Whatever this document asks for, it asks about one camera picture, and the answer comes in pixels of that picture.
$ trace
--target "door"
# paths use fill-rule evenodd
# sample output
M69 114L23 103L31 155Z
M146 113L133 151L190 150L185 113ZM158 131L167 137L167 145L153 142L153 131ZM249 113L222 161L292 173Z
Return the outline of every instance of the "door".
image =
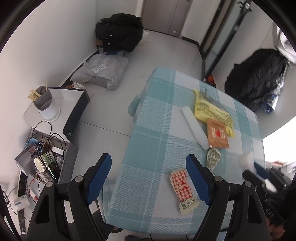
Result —
M190 0L146 0L142 10L144 29L180 36Z
M243 18L251 11L250 2L251 0L246 0L244 3L233 0L209 47L207 47L208 42L206 41L204 47L207 47L207 50L203 58L202 79L211 74L230 44Z

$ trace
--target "black cable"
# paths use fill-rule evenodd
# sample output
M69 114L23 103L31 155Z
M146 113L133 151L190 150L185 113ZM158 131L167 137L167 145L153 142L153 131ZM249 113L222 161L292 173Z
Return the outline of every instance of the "black cable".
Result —
M38 183L38 190L39 190L39 193L41 194L40 187L39 187L40 183L41 183L41 181Z
M4 200L5 200L5 204L7 207L10 207L10 201L9 201L9 198L7 196L7 194L4 192L4 190L2 189L2 193L3 193L3 196L4 196Z
M149 234L149 235L150 235L150 238L143 238L143 239L141 239L140 241L142 241L142 240L152 240L152 241L154 241L154 239L152 239L151 234Z
M18 216L17 213L12 209L12 207L11 207L11 210L15 213L16 216ZM25 220L27 220L28 222L30 222L28 219L26 219L25 215L24 215L24 218L25 218Z
M17 187L18 187L18 185L9 192L9 194L7 195L7 197L9 197L9 195L12 193L12 191L15 190Z
M34 198L31 195L30 195L30 197L32 198L32 200L34 201L34 203L37 203L37 202L35 202Z
M49 133L49 135L51 135L51 133L52 133L52 125L51 125L51 123L49 123L49 122L47 122L47 121L45 121L45 120L40 121L40 122L34 127L32 133L34 133L34 131L35 131L35 129L37 128L37 126L38 126L40 123L42 123L42 122L46 122L46 123L50 124L50 133ZM42 132L38 132L38 133L32 134L32 136L31 136L31 138L29 139L29 141L30 141L32 138L34 138L34 136L35 136L36 134L39 134L39 133L42 134L42 138L41 138L41 142L42 142L42 141L43 141L43 133L42 133Z
M47 165L46 165L45 162L43 161L43 158L41 157L41 153L40 153L40 151L43 149L43 145L42 145L42 144L46 144L47 146L49 146L49 149L50 149L50 151L52 152L52 147L51 147L51 145L50 145L51 140L52 140L53 138L58 139L58 141L59 141L60 144L61 144L62 151L63 151L63 157L65 157L65 150L64 150L64 148L63 148L62 142L61 142L61 140L60 140L58 137L56 137L56 136L54 136L54 135L59 136L59 137L64 141L65 146L67 146L67 145L66 145L66 142L65 142L64 138L63 138L60 134L58 134L58 133L52 133L52 125L51 125L51 123L49 123L49 122L47 122L48 124L50 124L50 132L49 132L49 136L48 136L48 138L47 138L47 141L46 141L46 142L43 142L43 137L44 137L43 133L42 133L42 132L34 133L34 131L36 130L37 126L38 126L40 123L42 123L42 122L47 122L47 121L45 121L45 120L40 121L40 122L34 127L34 129L33 129L33 131L32 131L32 136L31 136L31 138L29 139L29 141L30 141L32 138L34 138L34 136L35 136L36 134L41 134L41 136L42 136L42 137L41 137L41 141L39 141L38 144L37 144L37 147L36 147L36 148L37 148L37 149L36 149L36 153L31 153L29 149L28 149L28 151L29 151L30 154L32 154L32 155L33 155L33 154L37 155L37 156L38 156L38 159L39 159L40 162L44 165L44 167L47 167ZM58 165L58 163L57 163L57 159L56 159L55 156L54 156L54 158L52 158L51 155L50 155L48 152L46 152L45 154L46 154L47 158L48 158L50 161L52 161L52 162L54 162L54 163L56 164L57 167L60 167L60 166L62 165L62 163L61 163L61 165ZM57 180L58 178L55 177L54 173L51 172L50 168L47 167L47 169L48 169L48 171L49 171L49 175L50 175L53 179L56 179L56 180Z

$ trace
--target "wooden stick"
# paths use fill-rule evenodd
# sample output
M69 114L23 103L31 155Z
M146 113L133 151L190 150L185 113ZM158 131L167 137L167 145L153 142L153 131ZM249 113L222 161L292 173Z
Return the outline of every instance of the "wooden stick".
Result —
M38 100L38 98L37 97L35 97L35 96L33 96L33 95L29 95L32 99L35 99L35 101L36 100Z
M29 96L29 95L28 95L28 98L29 98L30 100L36 101L34 98L32 98L32 97Z
M36 95L36 94L34 93L34 91L33 91L33 90L30 90L30 92L32 93L32 95L33 95L34 97L36 97L36 98L39 98L39 96L38 96L38 95Z
M40 97L41 96L41 94L39 94L37 91L35 91L35 90L32 90L34 93L35 93L35 95L37 95L38 97Z

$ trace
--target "plaid tablecloth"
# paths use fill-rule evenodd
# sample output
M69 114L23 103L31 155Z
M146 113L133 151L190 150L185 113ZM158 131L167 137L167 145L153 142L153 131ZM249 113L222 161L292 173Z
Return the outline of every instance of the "plaid tablecloth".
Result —
M128 108L135 127L121 171L117 180L106 180L98 197L105 222L150 234L196 233L208 206L201 201L193 212L181 215L169 179L173 170L185 168L189 154L194 154L203 166L206 163L206 151L197 143L181 111L183 106L193 110L193 88L206 89L234 120L235 137L228 138L229 149L220 149L222 157L215 174L228 182L241 184L238 157L249 151L254 153L258 164L265 166L258 120L251 110L202 81L158 67ZM202 127L206 133L206 124ZM199 199L191 180L188 181L194 196ZM230 214L231 205L223 226L227 227Z

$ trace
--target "red and white packet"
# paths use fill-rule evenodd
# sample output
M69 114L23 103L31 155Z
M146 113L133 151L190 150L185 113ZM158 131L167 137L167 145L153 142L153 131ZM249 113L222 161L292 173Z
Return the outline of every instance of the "red and white packet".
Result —
M200 204L200 201L196 201L192 195L185 169L173 171L170 175L170 182L179 198L181 214L190 213Z

